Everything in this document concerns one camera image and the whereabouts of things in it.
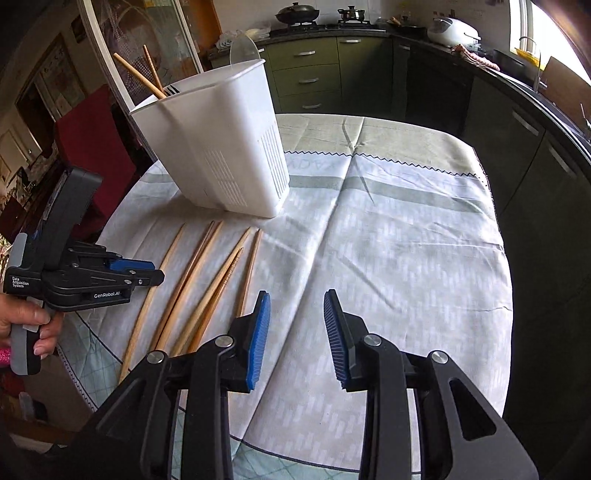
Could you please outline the person's left hand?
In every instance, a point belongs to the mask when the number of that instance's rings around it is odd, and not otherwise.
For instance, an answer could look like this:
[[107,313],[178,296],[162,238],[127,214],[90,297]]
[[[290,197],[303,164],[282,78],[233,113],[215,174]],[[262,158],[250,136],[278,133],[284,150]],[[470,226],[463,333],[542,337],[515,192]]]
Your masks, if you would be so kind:
[[39,328],[39,340],[34,345],[34,354],[41,359],[51,355],[62,330],[64,314],[56,312],[50,315],[38,305],[16,297],[1,294],[0,301],[1,348],[11,346],[11,330],[14,325],[26,325]]

